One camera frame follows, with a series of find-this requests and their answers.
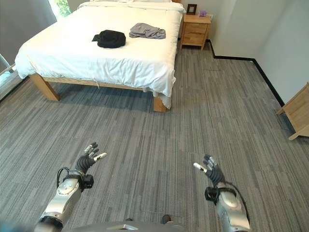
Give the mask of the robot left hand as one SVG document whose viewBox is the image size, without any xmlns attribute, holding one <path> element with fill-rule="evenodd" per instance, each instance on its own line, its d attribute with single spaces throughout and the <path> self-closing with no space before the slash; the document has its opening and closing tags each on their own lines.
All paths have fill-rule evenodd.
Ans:
<svg viewBox="0 0 309 232">
<path fill-rule="evenodd" d="M 108 153 L 106 152 L 96 155 L 98 151 L 98 144 L 96 142 L 91 143 L 89 146 L 86 147 L 86 149 L 83 151 L 83 154 L 78 158 L 74 169 L 86 174 L 88 169 L 93 164 L 108 155 Z"/>
</svg>

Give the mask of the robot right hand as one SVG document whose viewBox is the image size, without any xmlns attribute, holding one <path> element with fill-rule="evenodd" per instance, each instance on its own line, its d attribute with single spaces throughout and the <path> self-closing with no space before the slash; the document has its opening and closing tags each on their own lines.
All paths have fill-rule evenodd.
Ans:
<svg viewBox="0 0 309 232">
<path fill-rule="evenodd" d="M 225 188 L 225 176 L 213 156 L 205 155 L 203 163 L 205 164 L 204 166 L 194 162 L 193 166 L 205 174 L 215 188 Z"/>
</svg>

